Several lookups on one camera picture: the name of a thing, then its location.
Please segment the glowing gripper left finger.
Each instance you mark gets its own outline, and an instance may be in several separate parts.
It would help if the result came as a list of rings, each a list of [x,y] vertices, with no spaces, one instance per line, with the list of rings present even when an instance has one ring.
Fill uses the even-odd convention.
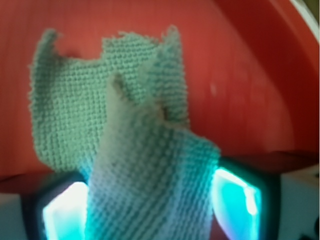
[[[89,187],[80,173],[28,174],[23,187],[23,222],[29,240],[85,238]]]

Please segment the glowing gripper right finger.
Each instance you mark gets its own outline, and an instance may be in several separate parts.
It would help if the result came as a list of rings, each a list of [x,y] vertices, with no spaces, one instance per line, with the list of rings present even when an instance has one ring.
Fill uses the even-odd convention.
[[[280,176],[221,157],[211,198],[217,223],[229,240],[276,240],[280,223]]]

